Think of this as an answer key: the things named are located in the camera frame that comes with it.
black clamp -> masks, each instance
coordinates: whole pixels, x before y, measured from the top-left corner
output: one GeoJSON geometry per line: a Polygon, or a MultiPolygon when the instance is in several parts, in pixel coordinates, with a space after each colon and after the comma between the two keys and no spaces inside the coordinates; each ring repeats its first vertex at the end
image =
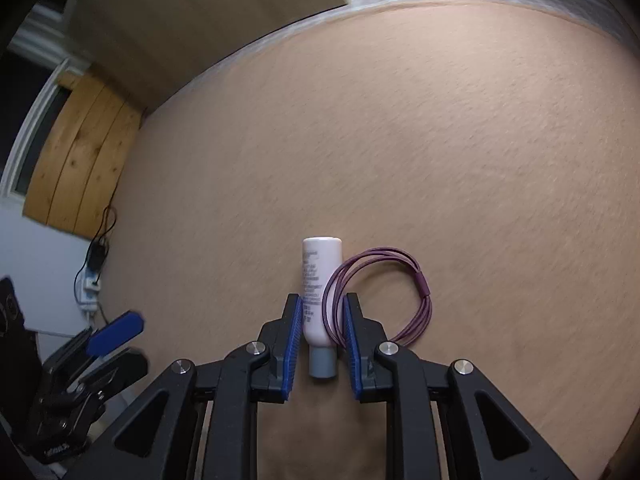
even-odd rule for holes
{"type": "Polygon", "coordinates": [[[388,341],[347,294],[343,323],[351,386],[360,402],[387,403],[386,478],[441,478],[431,401],[438,405],[449,477],[576,480],[540,434],[470,361],[423,361],[388,341]]]}
{"type": "Polygon", "coordinates": [[[289,397],[302,332],[302,300],[222,361],[174,361],[104,431],[66,480],[191,479],[208,402],[213,402],[202,478],[255,479],[258,402],[289,397]]]}
{"type": "Polygon", "coordinates": [[[144,377],[148,364],[142,352],[127,348],[82,374],[98,357],[107,356],[142,329],[140,315],[129,311],[98,332],[82,331],[54,352],[42,365],[26,424],[14,428],[15,445],[43,464],[83,452],[89,444],[89,427],[104,413],[104,403],[144,377]]]}

beige table surface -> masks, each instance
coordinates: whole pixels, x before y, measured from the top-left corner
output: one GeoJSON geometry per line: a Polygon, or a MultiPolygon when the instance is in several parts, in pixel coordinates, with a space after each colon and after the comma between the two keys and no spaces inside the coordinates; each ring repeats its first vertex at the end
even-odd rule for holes
{"type": "MultiPolygon", "coordinates": [[[[640,66],[597,30],[487,2],[387,7],[205,75],[125,166],[108,316],[146,317],[150,378],[223,358],[301,290],[301,241],[409,250],[434,315],[414,349],[467,357],[583,480],[639,404],[640,66]]],[[[408,277],[354,282],[390,334],[408,277]]],[[[347,368],[260,411],[261,479],[383,478],[383,406],[347,368]]]]}

white bottle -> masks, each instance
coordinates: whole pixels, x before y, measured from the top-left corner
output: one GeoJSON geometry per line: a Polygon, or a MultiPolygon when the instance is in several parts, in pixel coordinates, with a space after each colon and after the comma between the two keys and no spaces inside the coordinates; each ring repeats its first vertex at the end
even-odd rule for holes
{"type": "MultiPolygon", "coordinates": [[[[302,240],[303,264],[303,331],[309,343],[309,375],[319,379],[335,377],[335,345],[322,323],[322,295],[329,278],[342,263],[342,240],[340,238],[319,236],[302,240]]],[[[327,297],[327,312],[330,312],[334,300],[335,285],[332,285],[327,297]]],[[[329,326],[334,322],[328,316],[329,326]]]]}

white wall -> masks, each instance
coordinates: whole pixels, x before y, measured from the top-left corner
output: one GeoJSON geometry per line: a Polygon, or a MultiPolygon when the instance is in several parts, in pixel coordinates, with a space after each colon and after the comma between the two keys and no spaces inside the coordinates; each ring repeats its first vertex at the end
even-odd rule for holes
{"type": "Polygon", "coordinates": [[[27,329],[75,335],[88,326],[73,293],[88,246],[23,217],[21,203],[0,198],[0,277],[13,280],[27,329]]]}

wooden board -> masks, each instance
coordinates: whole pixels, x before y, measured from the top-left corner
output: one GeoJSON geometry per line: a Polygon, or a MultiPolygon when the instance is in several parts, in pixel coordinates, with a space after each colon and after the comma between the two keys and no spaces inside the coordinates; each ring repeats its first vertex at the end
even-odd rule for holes
{"type": "Polygon", "coordinates": [[[109,203],[131,143],[140,127],[140,111],[124,103],[109,130],[87,181],[74,232],[92,238],[109,203]]]}
{"type": "Polygon", "coordinates": [[[69,72],[69,70],[65,70],[56,78],[56,83],[67,90],[74,90],[76,86],[78,86],[81,77],[82,76],[76,75],[73,72],[69,72]]]}
{"type": "Polygon", "coordinates": [[[87,73],[66,100],[40,152],[31,177],[22,214],[46,223],[58,179],[82,122],[89,113],[104,82],[87,73]]]}
{"type": "Polygon", "coordinates": [[[76,135],[60,174],[47,224],[74,230],[84,189],[111,125],[124,101],[109,86],[102,88],[76,135]]]}
{"type": "Polygon", "coordinates": [[[156,108],[214,63],[346,0],[76,0],[69,35],[156,108]]]}

